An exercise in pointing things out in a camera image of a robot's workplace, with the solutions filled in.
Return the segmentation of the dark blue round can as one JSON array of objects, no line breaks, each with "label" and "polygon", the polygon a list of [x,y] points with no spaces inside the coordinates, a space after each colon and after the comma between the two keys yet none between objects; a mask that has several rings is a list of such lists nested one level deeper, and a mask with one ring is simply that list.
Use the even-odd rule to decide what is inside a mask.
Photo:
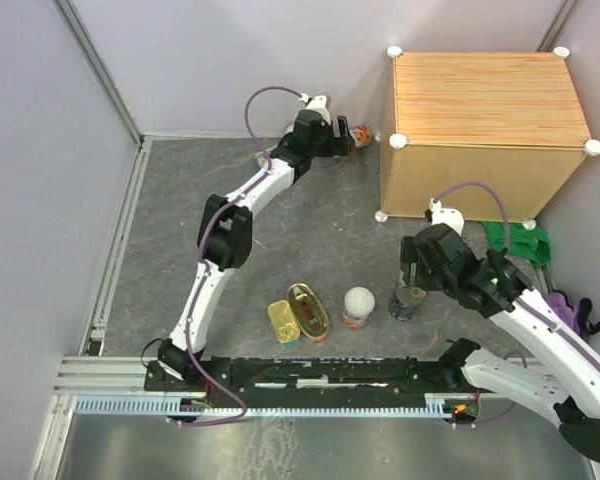
[{"label": "dark blue round can", "polygon": [[397,283],[388,301],[388,311],[396,320],[410,320],[425,303],[427,296],[428,293],[419,287]]}]

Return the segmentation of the blue rectangular luncheon meat tin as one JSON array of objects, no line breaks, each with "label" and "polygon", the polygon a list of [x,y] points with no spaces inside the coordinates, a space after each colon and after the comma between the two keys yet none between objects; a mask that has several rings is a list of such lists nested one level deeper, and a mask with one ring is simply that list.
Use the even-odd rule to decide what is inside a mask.
[{"label": "blue rectangular luncheon meat tin", "polygon": [[269,150],[261,150],[253,155],[254,162],[258,169],[267,168],[269,163]]}]

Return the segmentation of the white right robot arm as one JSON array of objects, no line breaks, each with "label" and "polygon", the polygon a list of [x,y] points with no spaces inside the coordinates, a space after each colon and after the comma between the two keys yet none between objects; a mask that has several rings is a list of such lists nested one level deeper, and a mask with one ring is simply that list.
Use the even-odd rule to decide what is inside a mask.
[{"label": "white right robot arm", "polygon": [[447,389],[486,389],[556,426],[577,452],[600,463],[600,355],[576,334],[508,259],[506,248],[477,258],[461,234],[459,210],[431,198],[430,225],[408,245],[420,288],[440,291],[515,337],[547,369],[542,376],[511,365],[468,339],[439,358]]}]

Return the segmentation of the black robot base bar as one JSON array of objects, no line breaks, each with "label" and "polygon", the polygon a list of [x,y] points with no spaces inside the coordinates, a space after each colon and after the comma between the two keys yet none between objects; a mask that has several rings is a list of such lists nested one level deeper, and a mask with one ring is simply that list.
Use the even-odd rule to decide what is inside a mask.
[{"label": "black robot base bar", "polygon": [[410,357],[213,357],[202,367],[251,410],[423,407],[427,394],[475,392],[457,366]]}]

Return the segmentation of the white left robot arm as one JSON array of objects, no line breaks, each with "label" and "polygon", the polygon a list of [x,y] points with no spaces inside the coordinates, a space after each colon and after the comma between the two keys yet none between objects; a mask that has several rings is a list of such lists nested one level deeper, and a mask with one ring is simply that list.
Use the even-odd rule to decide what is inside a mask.
[{"label": "white left robot arm", "polygon": [[178,389],[192,389],[200,381],[201,366],[196,360],[205,349],[223,290],[251,253],[256,216],[306,174],[314,159],[347,156],[354,146],[344,116],[328,123],[320,113],[303,109],[292,131],[282,137],[253,177],[231,193],[207,199],[197,238],[194,283],[157,355],[167,379]]}]

